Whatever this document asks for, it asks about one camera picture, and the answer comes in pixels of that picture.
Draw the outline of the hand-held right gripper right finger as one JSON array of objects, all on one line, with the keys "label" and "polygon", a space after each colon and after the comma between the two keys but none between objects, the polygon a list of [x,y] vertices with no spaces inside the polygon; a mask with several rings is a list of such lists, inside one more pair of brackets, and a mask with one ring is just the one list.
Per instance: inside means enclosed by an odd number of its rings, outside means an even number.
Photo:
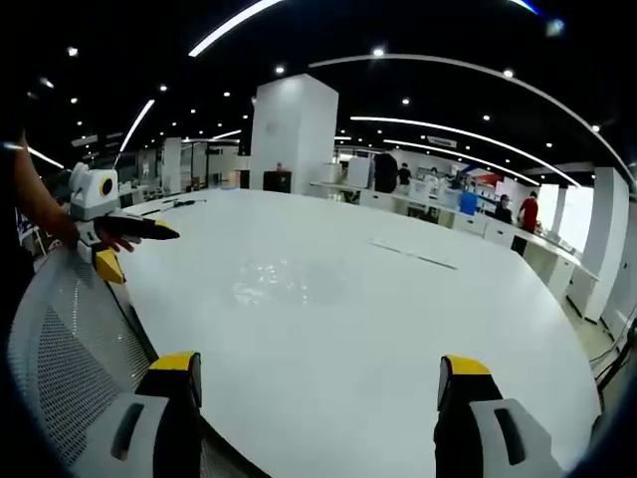
[{"label": "hand-held right gripper right finger", "polygon": [[515,399],[504,398],[479,361],[440,361],[434,427],[437,477],[562,477],[551,437]]}]

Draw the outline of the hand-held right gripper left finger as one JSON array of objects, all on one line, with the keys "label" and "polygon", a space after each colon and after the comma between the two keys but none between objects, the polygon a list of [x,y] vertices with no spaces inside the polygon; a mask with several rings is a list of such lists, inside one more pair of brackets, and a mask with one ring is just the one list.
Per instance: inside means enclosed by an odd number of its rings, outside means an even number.
[{"label": "hand-held right gripper left finger", "polygon": [[119,395],[88,428],[84,477],[198,477],[201,356],[154,361],[132,393]]}]

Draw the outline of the person's left hand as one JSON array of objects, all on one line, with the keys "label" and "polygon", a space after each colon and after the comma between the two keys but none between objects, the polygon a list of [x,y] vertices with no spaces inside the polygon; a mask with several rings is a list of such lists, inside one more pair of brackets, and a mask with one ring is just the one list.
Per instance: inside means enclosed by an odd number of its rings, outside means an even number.
[{"label": "person's left hand", "polygon": [[133,252],[134,247],[141,243],[140,238],[110,236],[108,234],[102,235],[102,241],[115,252],[120,252],[121,250],[124,250],[126,252]]}]

